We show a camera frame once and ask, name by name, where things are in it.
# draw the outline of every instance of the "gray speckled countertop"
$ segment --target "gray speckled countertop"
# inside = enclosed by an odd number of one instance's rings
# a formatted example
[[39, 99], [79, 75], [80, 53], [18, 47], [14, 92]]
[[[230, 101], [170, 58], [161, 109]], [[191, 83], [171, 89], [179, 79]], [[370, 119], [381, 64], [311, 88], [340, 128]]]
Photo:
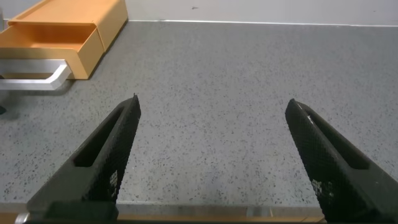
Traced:
[[398, 179], [397, 28], [128, 23], [89, 81], [0, 92], [0, 203], [26, 203], [122, 100], [142, 117], [118, 203], [317, 207], [295, 98]]

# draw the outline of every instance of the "drawer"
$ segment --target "drawer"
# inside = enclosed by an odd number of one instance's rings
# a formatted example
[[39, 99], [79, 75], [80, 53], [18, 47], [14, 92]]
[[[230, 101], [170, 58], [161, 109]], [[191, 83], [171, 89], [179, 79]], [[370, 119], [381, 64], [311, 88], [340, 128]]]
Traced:
[[8, 25], [93, 25], [107, 50], [126, 21], [124, 0], [42, 0], [12, 18]]
[[73, 79], [88, 79], [103, 53], [98, 30], [91, 24], [14, 24], [0, 35], [0, 58], [65, 59]]

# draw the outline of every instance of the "orange drawer organizer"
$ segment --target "orange drawer organizer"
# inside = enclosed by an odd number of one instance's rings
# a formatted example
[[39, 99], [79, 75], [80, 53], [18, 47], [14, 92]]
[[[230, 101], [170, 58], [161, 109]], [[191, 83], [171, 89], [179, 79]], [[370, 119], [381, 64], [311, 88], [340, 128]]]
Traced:
[[124, 0], [43, 0], [8, 22], [0, 58], [64, 59], [88, 79], [126, 21]]

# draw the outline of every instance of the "white wall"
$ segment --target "white wall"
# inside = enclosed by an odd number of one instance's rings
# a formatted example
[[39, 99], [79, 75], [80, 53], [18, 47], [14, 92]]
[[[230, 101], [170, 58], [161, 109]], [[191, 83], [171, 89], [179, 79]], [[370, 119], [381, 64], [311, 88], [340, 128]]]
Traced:
[[[0, 6], [10, 19], [38, 1], [0, 0]], [[126, 0], [126, 4], [133, 21], [398, 26], [398, 0]]]

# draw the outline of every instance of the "metal handle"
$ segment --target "metal handle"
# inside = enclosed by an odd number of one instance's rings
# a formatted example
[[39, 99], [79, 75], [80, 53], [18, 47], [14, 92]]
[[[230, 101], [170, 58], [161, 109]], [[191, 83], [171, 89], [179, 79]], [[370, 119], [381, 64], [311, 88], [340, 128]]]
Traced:
[[3, 79], [0, 90], [56, 90], [71, 72], [64, 59], [0, 59], [0, 74], [53, 73], [46, 79]]
[[29, 219], [29, 213], [20, 213], [15, 219], [14, 224], [24, 224]]

